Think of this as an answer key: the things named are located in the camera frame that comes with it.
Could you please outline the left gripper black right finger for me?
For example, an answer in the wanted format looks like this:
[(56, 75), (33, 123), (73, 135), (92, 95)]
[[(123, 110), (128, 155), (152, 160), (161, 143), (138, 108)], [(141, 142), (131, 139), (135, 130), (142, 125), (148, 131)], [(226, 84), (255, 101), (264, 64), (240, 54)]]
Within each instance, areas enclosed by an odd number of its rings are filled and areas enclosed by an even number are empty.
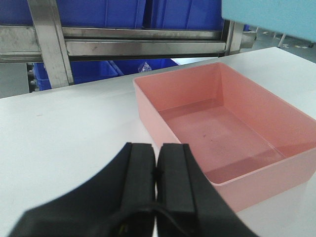
[(160, 237), (254, 237), (203, 174), (189, 145), (165, 143), (158, 157)]

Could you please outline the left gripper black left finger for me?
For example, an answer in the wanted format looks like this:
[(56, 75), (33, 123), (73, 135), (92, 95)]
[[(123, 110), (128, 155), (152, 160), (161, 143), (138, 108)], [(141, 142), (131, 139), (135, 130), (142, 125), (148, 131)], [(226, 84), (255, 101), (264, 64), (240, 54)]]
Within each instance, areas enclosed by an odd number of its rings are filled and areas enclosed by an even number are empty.
[(126, 143), (91, 179), (26, 211), (10, 236), (150, 237), (155, 165), (150, 144)]

